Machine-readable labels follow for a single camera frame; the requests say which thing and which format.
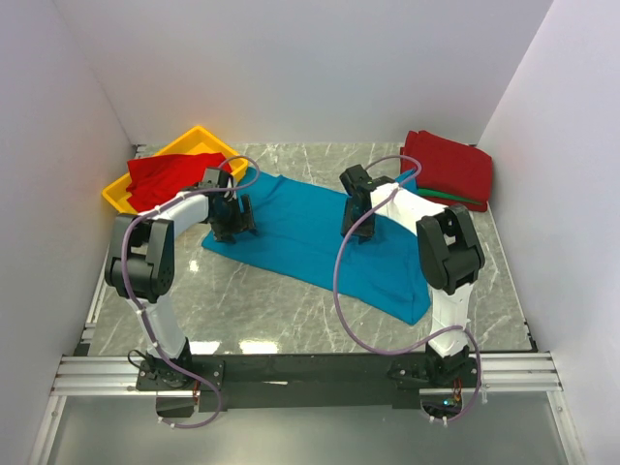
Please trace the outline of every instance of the metal frame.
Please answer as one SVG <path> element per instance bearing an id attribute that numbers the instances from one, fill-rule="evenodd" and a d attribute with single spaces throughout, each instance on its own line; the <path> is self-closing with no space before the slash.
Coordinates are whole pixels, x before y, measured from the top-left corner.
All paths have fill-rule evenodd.
<path id="1" fill-rule="evenodd" d="M 51 453 L 51 447 L 54 444 L 56 432 L 58 431 L 58 425 L 62 418 L 62 413 L 65 409 L 65 402 L 67 397 L 51 396 L 47 402 L 46 412 L 41 420 L 41 426 L 39 427 L 39 433 L 35 444 L 32 447 L 30 458 L 28 459 L 29 465 L 45 465 L 49 459 Z"/>
<path id="2" fill-rule="evenodd" d="M 511 267 L 508 265 L 508 258 L 506 257 L 506 251 L 504 250 L 504 244 L 502 244 L 502 238 L 500 237 L 500 232 L 497 231 L 497 223 L 495 223 L 495 217 L 493 216 L 493 210 L 491 209 L 491 205 L 488 206 L 488 214 L 491 217 L 491 224 L 493 225 L 493 231 L 495 231 L 495 235 L 497 236 L 497 242 L 500 245 L 500 251 L 502 252 L 502 257 L 504 258 L 504 263 L 506 264 L 506 270 L 508 271 L 508 277 L 511 279 L 511 285 L 514 289 L 514 296 L 516 297 L 516 304 L 521 311 L 521 317 L 523 318 L 523 323 L 527 328 L 527 334 L 530 340 L 530 345 L 532 346 L 532 352 L 538 352 L 539 348 L 536 343 L 536 339 L 532 334 L 532 328 L 527 323 L 527 318 L 525 318 L 525 313 L 523 313 L 523 306 L 521 305 L 521 299 L 519 298 L 519 294 L 516 291 L 516 286 L 514 285 L 514 279 L 512 278 Z"/>
<path id="3" fill-rule="evenodd" d="M 138 369 L 124 356 L 64 356 L 50 395 L 192 395 L 189 390 L 136 391 L 137 376 Z M 483 388 L 488 392 L 562 390 L 551 355 L 545 353 L 482 354 L 482 379 Z M 444 391 L 449 392 L 421 389 L 420 393 Z"/>
<path id="4" fill-rule="evenodd" d="M 547 392 L 570 465 L 585 463 L 551 354 L 482 354 L 481 359 L 483 398 L 487 392 Z M 29 463 L 47 463 L 69 396 L 194 395 L 191 390 L 137 391 L 137 378 L 138 369 L 124 356 L 63 356 Z M 420 390 L 420 394 L 448 392 L 448 389 Z"/>
<path id="5" fill-rule="evenodd" d="M 106 286 L 104 283 L 104 271 L 106 269 L 106 261 L 108 260 L 108 251 L 104 255 L 104 262 L 101 266 L 101 271 L 99 273 L 99 278 L 97 279 L 97 286 L 95 287 L 95 293 L 93 294 L 93 298 L 90 301 L 90 308 L 88 309 L 88 316 L 86 317 L 86 324 L 94 324 L 97 323 L 99 318 L 99 312 L 101 310 L 101 305 L 104 300 L 104 295 L 106 294 Z"/>
<path id="6" fill-rule="evenodd" d="M 560 441 L 562 442 L 562 447 L 564 448 L 564 453 L 566 454 L 569 465 L 585 464 L 585 455 L 581 448 L 581 443 L 579 442 L 564 392 L 548 392 L 547 397 L 549 398 L 553 419 L 558 428 Z"/>

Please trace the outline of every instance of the glass panel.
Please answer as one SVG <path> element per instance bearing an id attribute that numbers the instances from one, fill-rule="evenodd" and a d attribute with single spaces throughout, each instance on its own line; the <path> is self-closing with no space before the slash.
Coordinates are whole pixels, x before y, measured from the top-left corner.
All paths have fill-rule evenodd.
<path id="1" fill-rule="evenodd" d="M 543 393 L 489 394 L 447 429 L 390 407 L 235 410 L 196 430 L 155 418 L 152 397 L 70 398 L 49 463 L 567 463 Z"/>

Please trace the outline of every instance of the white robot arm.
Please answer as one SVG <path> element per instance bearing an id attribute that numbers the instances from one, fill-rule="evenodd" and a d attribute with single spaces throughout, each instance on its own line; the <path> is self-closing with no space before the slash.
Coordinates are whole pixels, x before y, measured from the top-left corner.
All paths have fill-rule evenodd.
<path id="1" fill-rule="evenodd" d="M 372 205 L 383 202 L 394 189 L 397 189 L 394 198 L 377 210 L 377 214 L 395 221 L 415 235 L 418 235 L 418 221 L 424 217 L 434 217 L 444 213 L 446 209 L 444 205 L 428 201 L 398 187 L 397 183 L 384 184 L 372 191 L 370 193 Z M 472 288 L 472 283 L 466 283 L 456 288 L 453 294 L 448 294 L 443 289 L 431 287 L 433 301 L 431 333 L 448 326 L 465 327 L 467 325 L 467 311 Z M 467 345 L 467 337 L 463 332 L 451 331 L 431 339 L 429 344 L 441 357 L 454 356 Z"/>
<path id="2" fill-rule="evenodd" d="M 432 289 L 431 333 L 449 326 L 465 327 L 472 288 L 484 266 L 484 254 L 467 209 L 423 199 L 385 176 L 372 179 L 360 165 L 346 169 L 340 180 L 350 196 L 342 234 L 364 212 L 391 199 L 376 214 L 418 237 L 422 272 Z M 361 223 L 354 234 L 360 240 L 371 238 L 373 216 Z M 429 345 L 439 357 L 452 357 L 467 346 L 467 338 L 463 332 L 450 331 L 433 338 Z"/>
<path id="3" fill-rule="evenodd" d="M 106 263 L 106 282 L 127 298 L 139 316 L 142 331 L 148 336 L 141 318 L 146 313 L 155 340 L 166 355 L 175 360 L 187 351 L 188 342 L 178 325 L 169 294 L 174 276 L 174 240 L 197 223 L 208 222 L 220 241 L 234 242 L 233 235 L 244 231 L 256 233 L 252 205 L 248 196 L 241 196 L 241 210 L 234 193 L 218 192 L 209 195 L 187 196 L 188 191 L 211 187 L 232 187 L 233 177 L 223 170 L 209 169 L 202 182 L 176 195 L 177 203 L 162 213 L 139 223 L 131 234 L 130 246 L 147 246 L 146 253 L 128 250 L 127 266 L 132 287 L 140 309 L 128 298 L 122 279 L 120 249 L 122 237 L 135 215 L 120 214 L 116 217 L 110 251 Z M 148 352 L 159 357 L 149 344 Z"/>

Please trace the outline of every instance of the red towel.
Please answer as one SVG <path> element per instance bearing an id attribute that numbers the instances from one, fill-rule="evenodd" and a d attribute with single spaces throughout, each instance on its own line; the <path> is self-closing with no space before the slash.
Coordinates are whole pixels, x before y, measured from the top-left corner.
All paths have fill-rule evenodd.
<path id="1" fill-rule="evenodd" d="M 207 168 L 219 167 L 226 157 L 221 153 L 200 155 L 161 155 L 127 162 L 132 183 L 127 202 L 136 211 L 150 210 L 172 199 L 178 191 L 202 180 Z M 224 170 L 231 172 L 228 163 Z"/>
<path id="2" fill-rule="evenodd" d="M 482 205 L 464 203 L 472 210 L 486 211 L 486 203 L 491 197 L 493 162 L 483 151 L 426 131 L 410 131 L 402 154 L 414 157 L 422 164 L 422 171 L 416 179 L 420 188 L 480 202 Z M 413 167 L 412 162 L 401 160 L 401 172 Z M 450 202 L 444 199 L 433 201 Z"/>

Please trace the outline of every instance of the cable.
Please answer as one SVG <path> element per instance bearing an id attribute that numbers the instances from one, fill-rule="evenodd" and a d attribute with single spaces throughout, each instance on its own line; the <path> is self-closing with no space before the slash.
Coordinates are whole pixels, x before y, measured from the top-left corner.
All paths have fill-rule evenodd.
<path id="1" fill-rule="evenodd" d="M 134 365 L 138 370 L 141 370 L 142 369 L 141 366 L 132 360 L 132 352 L 135 352 L 140 357 L 142 357 L 142 359 L 146 361 L 147 364 L 148 364 L 148 359 L 146 358 L 146 355 L 140 352 L 138 349 L 132 349 L 131 351 L 127 353 L 127 361 L 129 361 L 130 364 Z"/>
<path id="2" fill-rule="evenodd" d="M 389 155 L 389 156 L 383 157 L 383 158 L 381 158 L 381 159 L 371 163 L 370 165 L 368 165 L 366 167 L 366 169 L 368 170 L 369 168 L 374 167 L 375 165 L 377 165 L 380 162 L 383 162 L 384 160 L 389 160 L 389 159 L 394 159 L 394 158 L 398 158 L 398 159 L 402 159 L 402 160 L 409 160 L 411 162 L 414 162 L 414 164 L 416 165 L 416 171 L 413 172 L 410 176 L 408 176 L 405 179 L 403 179 L 401 182 L 399 182 L 398 183 L 398 187 L 396 189 L 394 189 L 389 196 L 387 196 L 387 199 L 385 199 L 384 201 L 379 202 L 377 205 L 373 206 L 370 210 L 368 210 L 363 215 L 361 215 L 359 217 L 359 219 L 353 223 L 351 228 L 345 234 L 344 238 L 342 239 L 342 243 L 340 244 L 340 249 L 338 250 L 338 255 L 336 256 L 336 263 L 335 263 L 334 268 L 333 268 L 333 304 L 334 304 L 334 307 L 336 309 L 336 314 L 338 315 L 338 320 L 340 320 L 340 324 L 345 329 L 347 334 L 349 334 L 349 337 L 351 337 L 360 347 L 362 347 L 366 351 L 372 352 L 373 354 L 378 354 L 380 356 L 400 356 L 402 354 L 407 354 L 407 353 L 413 351 L 414 349 L 417 349 L 418 347 L 423 346 L 424 344 L 428 343 L 430 340 L 436 338 L 437 336 L 439 336 L 441 334 L 444 334 L 444 333 L 449 332 L 449 331 L 455 331 L 455 330 L 463 331 L 467 335 L 467 338 L 470 340 L 472 345 L 474 346 L 474 351 L 476 353 L 476 362 L 478 364 L 478 370 L 477 370 L 478 371 L 478 377 L 477 377 L 477 381 L 476 381 L 476 388 L 474 389 L 474 395 L 472 396 L 470 401 L 467 403 L 467 405 L 465 407 L 463 407 L 463 409 L 461 410 L 461 412 L 459 414 L 455 415 L 452 418 L 448 418 L 448 421 L 454 421 L 456 419 L 462 418 L 462 416 L 465 415 L 472 408 L 474 402 L 478 398 L 478 393 L 479 393 L 479 391 L 481 389 L 481 385 L 482 385 L 482 377 L 481 377 L 481 372 L 482 372 L 482 370 L 481 370 L 481 351 L 480 351 L 480 349 L 478 347 L 478 344 L 476 343 L 476 340 L 474 339 L 474 335 L 470 332 L 470 330 L 467 327 L 463 327 L 463 326 L 459 326 L 459 325 L 447 326 L 447 327 L 444 327 L 444 328 L 442 328 L 442 329 L 440 329 L 440 330 L 438 330 L 438 331 L 436 331 L 436 332 L 434 332 L 432 334 L 429 334 L 428 336 L 424 337 L 423 339 L 420 339 L 417 343 L 412 344 L 409 347 L 405 347 L 403 349 L 396 349 L 396 350 L 392 350 L 392 351 L 386 351 L 384 349 L 378 349 L 376 347 L 372 347 L 372 346 L 366 344 L 365 342 L 363 342 L 361 339 L 359 339 L 359 337 L 357 337 L 357 335 L 353 332 L 353 330 L 351 329 L 351 327 L 349 326 L 349 324 L 345 320 L 345 316 L 342 313 L 342 308 L 340 307 L 340 297 L 338 295 L 338 279 L 339 279 L 339 275 L 340 275 L 340 264 L 342 263 L 342 257 L 344 255 L 345 247 L 347 246 L 347 243 L 351 239 L 351 236 L 356 231 L 356 229 L 359 227 L 359 225 L 361 225 L 364 221 L 366 221 L 366 219 L 369 218 L 371 215 L 375 214 L 375 212 L 377 212 L 377 210 L 379 210 L 382 206 L 384 206 L 387 203 L 391 202 L 394 199 L 394 197 L 396 196 L 396 193 L 398 192 L 398 189 L 400 189 L 402 186 L 404 186 L 405 184 L 407 184 L 411 180 L 415 179 L 419 175 L 421 170 L 422 170 L 422 166 L 421 166 L 421 164 L 420 164 L 420 162 L 418 160 L 416 160 L 415 158 L 412 158 L 412 157 L 408 157 L 406 155 Z"/>
<path id="3" fill-rule="evenodd" d="M 208 193 L 212 193 L 212 192 L 236 192 L 239 191 L 241 189 L 245 189 L 246 187 L 251 186 L 252 184 L 254 184 L 258 179 L 259 176 L 261 175 L 261 169 L 259 168 L 259 165 L 252 160 L 249 157 L 246 157 L 244 155 L 237 155 L 235 157 L 231 157 L 226 159 L 224 162 L 222 162 L 222 164 L 220 164 L 220 166 L 218 168 L 222 168 L 226 163 L 232 161 L 232 160 L 236 160 L 236 159 L 244 159 L 247 160 L 248 162 L 250 162 L 254 168 L 256 169 L 256 176 L 254 176 L 254 178 L 248 182 L 247 184 L 244 184 L 242 186 L 235 186 L 235 187 L 212 187 L 209 189 L 199 189 L 196 191 L 188 191 L 187 193 L 182 194 L 181 196 L 177 196 L 174 199 L 171 199 L 161 205 L 156 206 L 154 209 L 146 212 L 146 213 L 142 213 L 140 215 L 138 215 L 136 218 L 134 218 L 134 220 L 129 224 L 129 227 L 127 228 L 127 231 L 125 231 L 125 234 L 123 235 L 123 242 L 121 244 L 121 251 L 120 251 L 120 262 L 121 262 L 121 273 L 123 275 L 123 284 L 125 285 L 125 290 L 127 291 L 127 296 L 131 299 L 132 302 L 134 302 L 136 304 L 136 306 L 138 307 L 138 314 L 139 317 L 142 320 L 142 323 L 144 325 L 144 329 L 146 330 L 146 334 L 148 335 L 148 339 L 151 343 L 151 345 L 155 348 L 155 350 L 157 351 L 157 354 L 159 355 L 159 357 L 173 370 L 182 373 L 185 376 L 188 376 L 196 381 L 198 381 L 199 383 L 204 384 L 205 386 L 207 386 L 209 389 L 211 389 L 213 392 L 215 392 L 215 395 L 217 396 L 217 407 L 215 409 L 215 412 L 213 413 L 213 415 L 211 415 L 211 417 L 205 419 L 204 421 L 200 421 L 198 423 L 194 423 L 194 424 L 183 424 L 183 423 L 174 423 L 173 421 L 170 421 L 167 418 L 160 418 L 160 421 L 168 424 L 170 427 L 172 428 L 179 428 L 179 429 L 193 429 L 193 428 L 200 428 L 201 426 L 205 426 L 206 424 L 211 423 L 212 421 L 214 421 L 217 416 L 220 414 L 220 412 L 222 412 L 222 408 L 224 407 L 224 399 L 222 398 L 222 393 L 219 391 L 219 389 L 214 386 L 211 382 L 209 382 L 208 380 L 206 380 L 205 378 L 203 378 L 200 375 L 197 375 L 196 373 L 192 373 L 191 371 L 186 370 L 185 368 L 182 368 L 180 366 L 178 366 L 176 363 L 174 363 L 172 360 L 170 360 L 170 358 L 168 357 L 168 354 L 166 354 L 166 352 L 164 352 L 164 350 L 161 347 L 161 344 L 159 343 L 159 341 L 157 340 L 157 337 L 155 336 L 155 332 L 153 331 L 153 326 L 151 325 L 151 323 L 148 321 L 148 316 L 146 315 L 146 312 L 144 311 L 145 306 L 138 300 L 138 298 L 136 297 L 136 294 L 134 293 L 134 289 L 132 288 L 132 283 L 129 280 L 129 270 L 127 269 L 127 252 L 129 250 L 129 238 L 131 236 L 132 231 L 134 230 L 134 228 L 141 223 L 142 221 L 148 219 L 148 218 L 152 218 L 153 216 L 159 215 L 160 213 L 168 210 L 169 208 L 172 208 L 173 206 L 179 204 L 180 202 L 183 202 L 185 199 L 189 199 L 193 196 L 199 196 L 199 195 L 203 195 L 203 194 L 208 194 Z"/>

